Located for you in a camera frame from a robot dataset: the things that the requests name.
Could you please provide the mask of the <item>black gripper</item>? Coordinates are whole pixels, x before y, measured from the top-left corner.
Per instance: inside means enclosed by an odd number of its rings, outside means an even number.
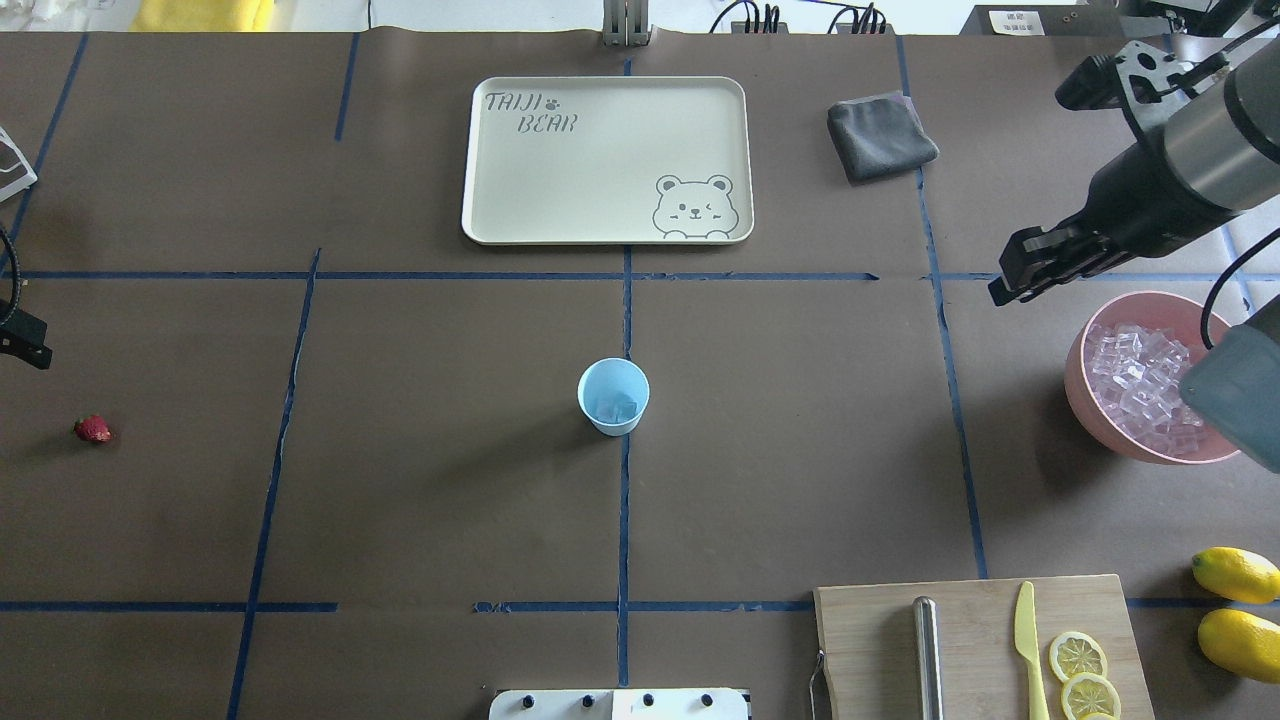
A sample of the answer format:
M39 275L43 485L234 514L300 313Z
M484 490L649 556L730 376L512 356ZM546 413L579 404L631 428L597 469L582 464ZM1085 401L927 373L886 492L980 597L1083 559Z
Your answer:
M1010 236L991 300L996 307L1025 304L1135 258L1165 258L1238 214L1185 187L1157 152L1132 145L1093 176L1080 211L1050 231L1036 225Z

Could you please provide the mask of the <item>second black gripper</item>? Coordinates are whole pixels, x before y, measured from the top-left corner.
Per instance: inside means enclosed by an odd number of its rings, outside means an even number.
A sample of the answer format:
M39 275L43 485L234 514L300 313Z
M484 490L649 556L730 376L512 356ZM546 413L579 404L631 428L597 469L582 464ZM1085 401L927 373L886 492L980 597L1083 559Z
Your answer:
M52 360L52 350L46 345L49 324L17 309L1 327L1 355L15 357L38 369L47 370Z

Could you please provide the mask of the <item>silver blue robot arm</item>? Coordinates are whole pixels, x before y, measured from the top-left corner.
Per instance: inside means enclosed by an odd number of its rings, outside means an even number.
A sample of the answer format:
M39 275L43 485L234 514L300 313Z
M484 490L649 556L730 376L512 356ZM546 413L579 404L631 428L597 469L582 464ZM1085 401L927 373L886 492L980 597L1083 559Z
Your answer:
M1084 208L1010 236L992 301L1164 258L1277 196L1277 49L1179 61L1133 41L1083 60L1069 110L1134 143ZM472 95L461 225L481 245L736 243L753 229L742 87L722 76L492 77Z

